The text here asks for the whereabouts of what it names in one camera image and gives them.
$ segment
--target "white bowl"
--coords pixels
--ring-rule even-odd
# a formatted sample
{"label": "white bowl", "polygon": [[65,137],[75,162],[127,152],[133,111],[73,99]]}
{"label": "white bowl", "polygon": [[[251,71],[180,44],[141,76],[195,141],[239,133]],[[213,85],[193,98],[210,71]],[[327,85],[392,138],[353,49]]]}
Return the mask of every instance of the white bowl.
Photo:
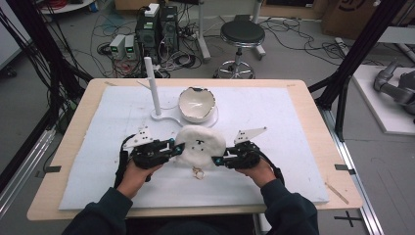
{"label": "white bowl", "polygon": [[202,87],[189,87],[179,97],[180,114],[193,123],[207,121],[214,113],[216,102],[213,94]]}

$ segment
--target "gray robot arm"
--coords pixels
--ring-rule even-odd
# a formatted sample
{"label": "gray robot arm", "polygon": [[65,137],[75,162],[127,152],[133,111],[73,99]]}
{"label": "gray robot arm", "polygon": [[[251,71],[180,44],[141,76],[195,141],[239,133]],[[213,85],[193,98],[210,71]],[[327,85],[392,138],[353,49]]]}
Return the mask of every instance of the gray robot arm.
{"label": "gray robot arm", "polygon": [[391,96],[399,105],[404,106],[406,112],[415,115],[415,71],[404,73],[396,87],[388,82],[393,77],[397,66],[397,61],[393,61],[384,70],[381,70],[375,78],[373,87],[376,91]]}

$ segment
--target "white fluffy toy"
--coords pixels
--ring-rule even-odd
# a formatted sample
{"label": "white fluffy toy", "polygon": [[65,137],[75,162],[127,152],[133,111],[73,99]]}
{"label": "white fluffy toy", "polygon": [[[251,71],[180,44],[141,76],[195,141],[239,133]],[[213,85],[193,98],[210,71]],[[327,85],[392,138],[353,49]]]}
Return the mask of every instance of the white fluffy toy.
{"label": "white fluffy toy", "polygon": [[203,169],[214,166],[211,157],[223,156],[226,150],[226,141],[220,132],[199,125],[184,126],[175,140],[176,145],[181,143],[185,143],[184,151],[176,156],[176,162],[192,166],[198,179],[203,178]]}

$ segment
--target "stool base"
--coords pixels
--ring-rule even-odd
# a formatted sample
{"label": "stool base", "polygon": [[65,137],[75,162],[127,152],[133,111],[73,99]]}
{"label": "stool base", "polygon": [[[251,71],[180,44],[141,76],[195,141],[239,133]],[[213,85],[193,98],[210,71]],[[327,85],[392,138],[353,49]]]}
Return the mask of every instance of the stool base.
{"label": "stool base", "polygon": [[254,69],[245,62],[240,62],[238,65],[235,61],[228,61],[223,63],[219,69],[216,70],[213,78],[255,79],[255,72]]}

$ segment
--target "tabletop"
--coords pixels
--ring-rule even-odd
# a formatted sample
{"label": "tabletop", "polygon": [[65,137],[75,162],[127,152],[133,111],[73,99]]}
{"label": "tabletop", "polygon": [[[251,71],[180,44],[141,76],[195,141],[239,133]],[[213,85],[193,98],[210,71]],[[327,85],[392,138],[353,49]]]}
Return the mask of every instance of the tabletop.
{"label": "tabletop", "polygon": [[[203,86],[203,87],[280,87],[287,88],[314,156],[330,202],[316,205],[318,210],[358,209],[362,206],[360,195],[347,170],[337,170],[335,165],[344,165],[338,149],[314,104],[305,83],[301,80],[284,79],[157,79],[158,87]],[[59,146],[51,166],[60,165],[59,172],[47,173],[27,212],[30,220],[72,219],[79,211],[58,209],[69,179],[73,161],[82,145],[91,119],[99,106],[107,86],[140,86],[136,79],[96,78],[83,95]],[[202,208],[158,208],[131,209],[127,216],[177,216],[196,214],[262,213],[261,206],[202,207]]]}

